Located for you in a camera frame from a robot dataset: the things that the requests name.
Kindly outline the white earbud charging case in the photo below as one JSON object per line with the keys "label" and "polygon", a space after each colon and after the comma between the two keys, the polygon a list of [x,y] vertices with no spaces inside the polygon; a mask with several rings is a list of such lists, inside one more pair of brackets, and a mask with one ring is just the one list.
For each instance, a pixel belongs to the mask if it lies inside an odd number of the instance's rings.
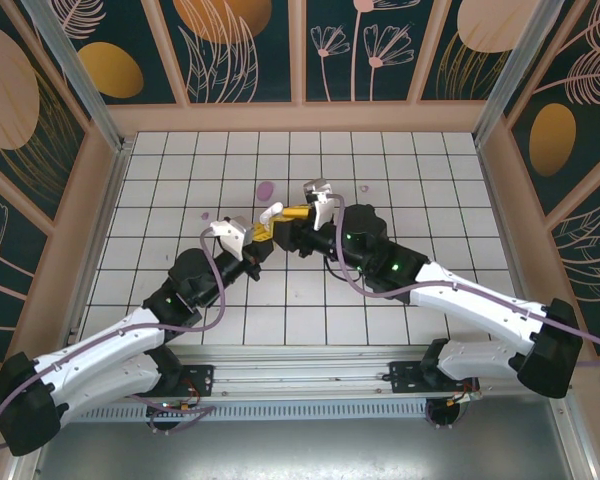
{"label": "white earbud charging case", "polygon": [[271,228],[272,222],[276,218],[280,218],[283,214],[283,211],[283,203],[276,202],[260,214],[259,222],[264,226],[266,230],[269,230]]}

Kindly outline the grey metal sheet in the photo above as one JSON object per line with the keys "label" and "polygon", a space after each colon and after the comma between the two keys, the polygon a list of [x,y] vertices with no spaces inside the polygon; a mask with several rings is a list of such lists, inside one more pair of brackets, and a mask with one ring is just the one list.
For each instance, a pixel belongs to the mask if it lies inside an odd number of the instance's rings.
{"label": "grey metal sheet", "polygon": [[543,416],[463,420],[202,422],[174,436],[75,424],[14,480],[589,480]]}

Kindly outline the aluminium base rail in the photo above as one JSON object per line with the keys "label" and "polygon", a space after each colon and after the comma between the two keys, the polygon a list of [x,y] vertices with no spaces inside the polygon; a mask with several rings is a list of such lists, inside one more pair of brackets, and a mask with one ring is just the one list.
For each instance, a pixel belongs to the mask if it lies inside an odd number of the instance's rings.
{"label": "aluminium base rail", "polygon": [[[76,408],[81,401],[95,405],[144,394],[157,384],[157,364],[148,355],[156,347],[130,333],[114,336],[98,345],[74,345],[32,360],[26,377],[44,385],[56,404]],[[463,371],[484,387],[489,380],[511,382],[517,373],[509,361],[512,353],[497,342],[469,344],[459,360]],[[235,398],[309,398],[311,396],[369,396],[395,393],[383,379],[393,362],[389,353],[365,351],[348,354],[335,349],[274,348],[255,352],[241,347],[233,353],[202,350],[195,355],[176,355],[183,365],[211,366],[213,382],[208,396]],[[454,392],[463,388],[454,388]],[[401,394],[426,395],[412,389]]]}

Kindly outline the aluminium corner post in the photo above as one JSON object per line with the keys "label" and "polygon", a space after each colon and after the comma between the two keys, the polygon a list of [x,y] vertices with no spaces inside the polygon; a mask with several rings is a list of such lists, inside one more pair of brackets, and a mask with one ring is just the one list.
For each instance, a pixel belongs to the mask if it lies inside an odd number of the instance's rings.
{"label": "aluminium corner post", "polygon": [[480,151],[499,122],[516,88],[530,69],[567,0],[539,0],[499,74],[473,130]]}
{"label": "aluminium corner post", "polygon": [[64,68],[69,82],[73,85],[91,115],[95,125],[106,142],[116,153],[123,150],[124,138],[120,135],[100,93],[90,79],[77,52],[63,32],[52,7],[46,0],[21,0],[32,22],[38,27],[54,57]]}

